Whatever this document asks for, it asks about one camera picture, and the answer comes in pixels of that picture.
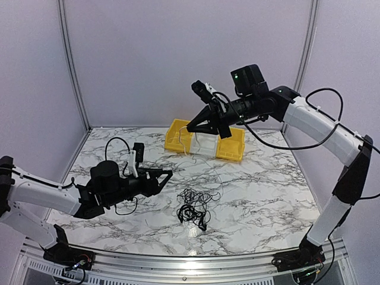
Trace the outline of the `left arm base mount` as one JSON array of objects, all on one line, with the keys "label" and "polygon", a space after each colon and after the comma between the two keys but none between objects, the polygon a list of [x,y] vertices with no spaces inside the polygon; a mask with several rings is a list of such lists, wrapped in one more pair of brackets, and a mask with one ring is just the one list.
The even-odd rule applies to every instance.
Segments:
[{"label": "left arm base mount", "polygon": [[79,263],[85,270],[91,270],[95,253],[85,249],[69,246],[66,233],[63,228],[54,225],[56,230],[56,243],[50,248],[43,248],[45,260],[73,268]]}]

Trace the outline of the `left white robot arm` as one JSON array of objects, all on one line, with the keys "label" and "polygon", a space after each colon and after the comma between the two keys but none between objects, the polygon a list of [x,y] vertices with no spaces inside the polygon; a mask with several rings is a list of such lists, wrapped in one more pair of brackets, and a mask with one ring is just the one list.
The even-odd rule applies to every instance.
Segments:
[{"label": "left white robot arm", "polygon": [[137,195],[151,197],[161,192],[172,177],[171,170],[134,167],[122,178],[118,164],[111,160],[90,169],[85,185],[61,185],[31,175],[13,164],[10,156],[1,157],[1,223],[11,226],[37,242],[62,264],[75,259],[75,251],[58,234],[57,227],[45,223],[22,208],[22,203],[55,209],[78,219],[103,215],[112,206],[132,201]]}]

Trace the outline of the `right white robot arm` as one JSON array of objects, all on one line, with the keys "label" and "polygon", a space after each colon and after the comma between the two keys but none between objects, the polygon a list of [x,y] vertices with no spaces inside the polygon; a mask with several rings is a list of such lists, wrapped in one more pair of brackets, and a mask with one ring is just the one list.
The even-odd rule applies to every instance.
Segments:
[{"label": "right white robot arm", "polygon": [[192,83],[192,91],[206,106],[187,124],[188,132],[213,134],[225,139],[231,137],[232,125],[248,127],[256,121],[273,118],[302,131],[316,142],[292,147],[293,151],[323,146],[344,166],[331,198],[301,241],[300,249],[294,253],[294,261],[306,266],[316,258],[316,247],[321,246],[345,220],[352,206],[365,199],[363,190],[376,147],[370,136],[361,137],[349,130],[340,119],[333,119],[312,105],[308,97],[302,97],[284,85],[269,89],[258,65],[248,65],[230,74],[238,96],[234,101],[200,80]]}]

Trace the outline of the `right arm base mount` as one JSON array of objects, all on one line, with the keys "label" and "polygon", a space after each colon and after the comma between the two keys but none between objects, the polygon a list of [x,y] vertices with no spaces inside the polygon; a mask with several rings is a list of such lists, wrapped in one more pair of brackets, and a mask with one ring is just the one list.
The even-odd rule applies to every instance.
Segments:
[{"label": "right arm base mount", "polygon": [[322,246],[314,245],[305,236],[297,249],[274,254],[271,263],[278,272],[283,272],[320,264],[324,261]]}]

